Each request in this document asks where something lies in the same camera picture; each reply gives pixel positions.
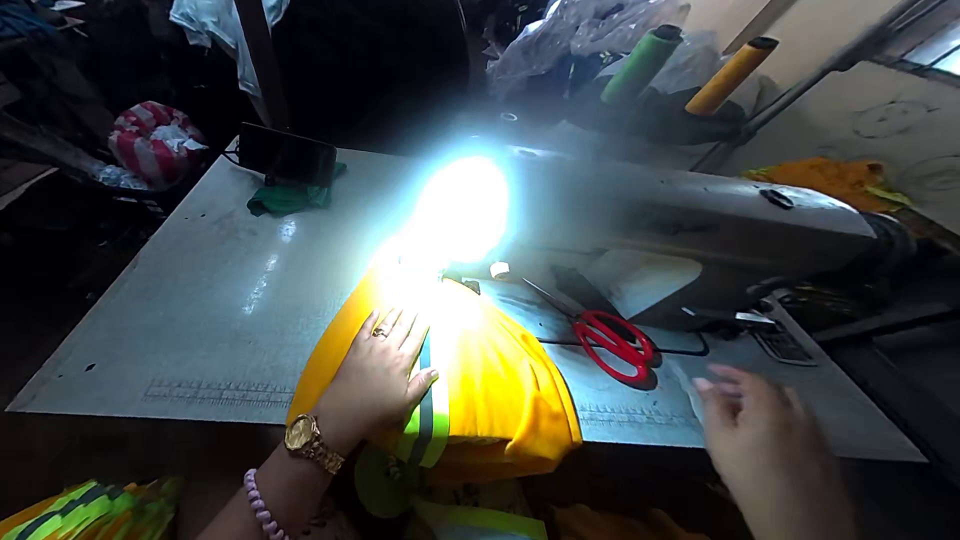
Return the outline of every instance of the watch face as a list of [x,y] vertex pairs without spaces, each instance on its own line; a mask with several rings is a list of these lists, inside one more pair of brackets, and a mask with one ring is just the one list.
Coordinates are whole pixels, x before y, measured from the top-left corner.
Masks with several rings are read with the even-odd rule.
[[294,423],[287,428],[287,433],[284,436],[286,447],[290,450],[299,450],[303,448],[303,445],[310,442],[310,438],[313,436],[312,424],[307,416],[301,416],[294,420]]

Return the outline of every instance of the bracelet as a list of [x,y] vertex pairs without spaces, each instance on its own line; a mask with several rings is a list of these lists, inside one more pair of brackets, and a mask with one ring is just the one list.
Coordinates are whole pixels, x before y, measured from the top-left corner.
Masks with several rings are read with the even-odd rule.
[[260,522],[260,526],[263,527],[263,531],[267,533],[270,540],[290,540],[290,537],[270,517],[267,504],[260,499],[260,492],[256,490],[256,479],[253,477],[255,474],[256,469],[247,471],[247,474],[243,476],[243,485],[247,488],[247,500],[250,501],[250,508],[253,510],[253,515],[256,516],[256,521]]

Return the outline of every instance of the right hand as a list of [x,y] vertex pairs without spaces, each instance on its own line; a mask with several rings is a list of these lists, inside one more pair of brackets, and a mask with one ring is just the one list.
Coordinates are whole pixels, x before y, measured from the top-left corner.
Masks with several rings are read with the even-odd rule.
[[713,466],[757,540],[853,539],[852,511],[826,441],[797,393],[724,365],[695,379]]
[[340,455],[362,437],[403,421],[439,376],[426,368],[410,377],[429,330],[424,317],[391,309],[378,326],[379,336],[373,335],[377,318],[374,310],[364,321],[312,411],[327,444]]

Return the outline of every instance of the green cloth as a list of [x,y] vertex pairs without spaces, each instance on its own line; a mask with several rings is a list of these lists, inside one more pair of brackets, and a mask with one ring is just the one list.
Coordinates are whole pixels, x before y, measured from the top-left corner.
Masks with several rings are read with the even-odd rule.
[[[333,178],[346,170],[347,164],[337,161]],[[329,202],[328,191],[329,187],[318,185],[264,185],[247,201],[247,208],[256,216],[269,212],[273,216],[283,217],[310,207],[324,208]]]

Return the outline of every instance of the scissors blade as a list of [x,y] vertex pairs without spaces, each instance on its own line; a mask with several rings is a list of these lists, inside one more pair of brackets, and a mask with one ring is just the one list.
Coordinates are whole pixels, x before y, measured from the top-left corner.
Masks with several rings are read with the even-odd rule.
[[571,319],[576,318],[577,315],[580,314],[579,311],[577,311],[576,309],[571,308],[571,307],[568,306],[566,303],[564,303],[562,300],[560,300],[560,299],[557,298],[556,296],[548,293],[547,291],[541,289],[540,287],[538,287],[536,284],[534,284],[534,283],[531,282],[530,280],[528,280],[528,279],[526,279],[526,278],[521,278],[521,279],[522,279],[523,282],[525,282],[526,284],[532,286],[532,287],[534,288],[534,290],[536,290],[537,293],[540,294],[541,297],[543,297],[543,300],[545,300],[547,304],[549,304],[550,306],[552,306],[553,308],[555,308],[555,309],[556,309],[557,311],[559,311],[560,313],[566,315],[567,317],[569,317],[569,318],[571,318]]

